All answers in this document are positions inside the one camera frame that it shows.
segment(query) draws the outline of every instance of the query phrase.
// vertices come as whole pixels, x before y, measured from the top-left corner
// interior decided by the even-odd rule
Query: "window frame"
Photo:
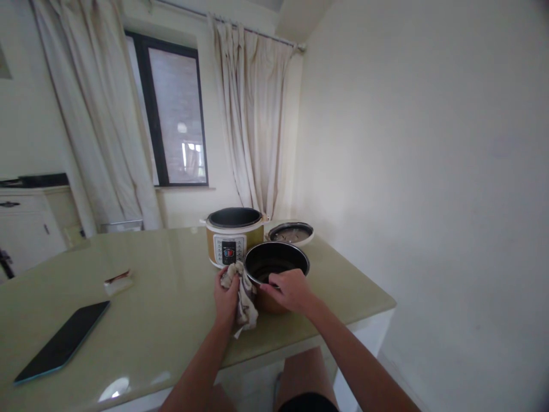
[[[208,187],[208,157],[206,155],[206,133],[204,130],[204,110],[202,108],[202,87],[200,84],[200,66],[198,64],[198,50],[178,44],[159,40],[143,34],[124,30],[126,36],[133,38],[136,49],[137,65],[141,77],[141,87],[145,99],[145,108],[149,120],[150,139],[153,146],[154,161],[158,173],[158,186],[156,187]],[[156,101],[156,92],[154,90],[153,71],[150,65],[148,49],[162,50],[163,52],[178,54],[179,56],[190,57],[196,61],[196,76],[198,81],[198,100],[200,102],[200,121],[202,123],[202,150],[204,151],[204,171],[206,182],[196,183],[171,183],[168,175],[168,165],[166,163],[166,153],[164,152],[164,141],[162,140],[162,129],[160,127],[160,114],[158,113],[158,104]]]

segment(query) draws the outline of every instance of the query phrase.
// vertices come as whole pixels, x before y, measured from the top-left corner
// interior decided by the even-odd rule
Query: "rice cooker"
[[[226,208],[206,219],[206,236],[210,262],[223,268],[263,242],[263,215],[250,208]]]

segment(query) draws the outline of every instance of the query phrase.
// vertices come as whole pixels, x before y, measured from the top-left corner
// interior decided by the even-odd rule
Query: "cabinet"
[[[0,249],[9,255],[14,275],[74,246],[82,239],[79,233],[68,186],[0,189]]]

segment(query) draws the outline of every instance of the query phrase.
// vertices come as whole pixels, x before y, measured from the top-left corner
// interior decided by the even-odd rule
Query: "dish towel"
[[[236,323],[242,326],[234,337],[238,339],[243,330],[254,329],[257,323],[257,310],[253,305],[253,299],[257,294],[256,287],[250,279],[244,275],[244,265],[241,261],[232,263],[227,271],[221,277],[221,286],[228,289],[233,283],[235,276],[240,277],[240,287],[238,288],[238,307],[236,313]]]

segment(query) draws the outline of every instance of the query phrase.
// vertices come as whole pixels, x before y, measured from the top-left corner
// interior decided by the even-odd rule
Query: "black shorts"
[[[328,398],[313,392],[304,393],[283,404],[279,412],[338,412]]]

